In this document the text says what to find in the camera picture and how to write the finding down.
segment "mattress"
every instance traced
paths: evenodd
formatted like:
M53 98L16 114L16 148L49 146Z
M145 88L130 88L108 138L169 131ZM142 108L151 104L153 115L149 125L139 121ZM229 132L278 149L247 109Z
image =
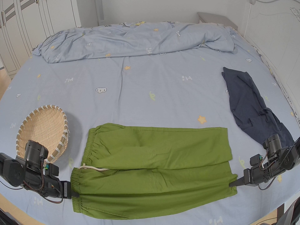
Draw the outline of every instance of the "mattress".
M99 28L110 29L109 33L121 26ZM65 111L70 130L68 147L55 162L60 169L60 180L69 180L73 167L80 166L88 130L107 122L125 126L228 128L233 155L230 167L238 178L243 176L244 168L250 168L250 157L257 153L264 155L265 150L236 125L221 75L223 67L247 71L267 107L294 139L299 137L300 129L289 103L256 49L232 29L230 36L236 54L197 46L161 54L158 51L125 57L49 61L54 63L33 55L0 101L0 152L14 157L16 135L24 118L42 105L53 104ZM283 173L265 191L241 186L232 197L183 213L140 220L97 220L74 213L71 200L53 204L32 191L14 191L2 184L0 189L14 205L45 224L250 224L300 190L299 171L297 166Z

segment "white wardrobe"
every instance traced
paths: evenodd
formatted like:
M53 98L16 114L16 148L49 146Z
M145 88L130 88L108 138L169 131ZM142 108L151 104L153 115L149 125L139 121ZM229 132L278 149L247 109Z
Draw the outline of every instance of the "white wardrobe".
M0 57L11 78L47 37L98 26L95 0L0 0Z

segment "navy garment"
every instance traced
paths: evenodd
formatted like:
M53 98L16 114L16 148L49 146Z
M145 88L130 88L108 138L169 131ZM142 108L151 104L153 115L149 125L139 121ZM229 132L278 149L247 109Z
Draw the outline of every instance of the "navy garment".
M247 72L226 67L223 70L222 76L230 96L230 110L236 124L260 144L278 133L282 147L292 146L293 137L271 109L266 107L252 77Z

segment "wooden floor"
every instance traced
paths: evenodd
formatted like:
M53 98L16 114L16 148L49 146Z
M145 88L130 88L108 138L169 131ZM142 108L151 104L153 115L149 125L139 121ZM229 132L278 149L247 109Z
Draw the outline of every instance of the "wooden floor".
M5 69L0 70L0 99L2 98L3 94L5 93L6 89L8 88L8 85L10 84L10 78L7 75ZM43 223L40 223L30 216L28 216L25 212L21 211L19 208L14 206L12 203L10 203L5 197L3 197L0 194L0 208L5 211L9 212L12 216L14 216L18 221L20 221L24 225L43 225ZM256 225L257 223L260 224L261 221L269 218L275 218L277 217L277 210L271 212L264 218L256 221L255 223L251 225ZM265 223L272 224L275 223L276 219L267 220Z
M5 93L10 84L10 77L7 75L5 69L0 70L0 99Z

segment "basket rim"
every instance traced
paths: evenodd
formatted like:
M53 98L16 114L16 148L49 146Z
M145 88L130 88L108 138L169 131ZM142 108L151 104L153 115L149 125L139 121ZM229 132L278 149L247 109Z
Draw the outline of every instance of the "basket rim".
M62 153L65 151L65 148L67 147L68 144L68 136L69 136L69 128L68 128L68 120L67 120L67 116L65 114L65 112L58 106L55 105L44 105L41 106L39 108L37 108L36 110L32 111L25 119L24 121L21 123L21 126L18 130L17 133L17 137L16 137L16 151L17 151L17 156L20 157L20 138L21 138L21 134L22 134L22 127L25 127L25 124L28 122L29 119L31 119L32 116L35 116L36 113L40 113L41 110L45 110L45 109L55 109L58 110L62 113L62 116L64 118L64 130L62 133L62 137L60 139L60 141L58 142L57 147L55 148L55 150L48 155L47 159L45 159L45 163L53 163L55 162L61 155Z

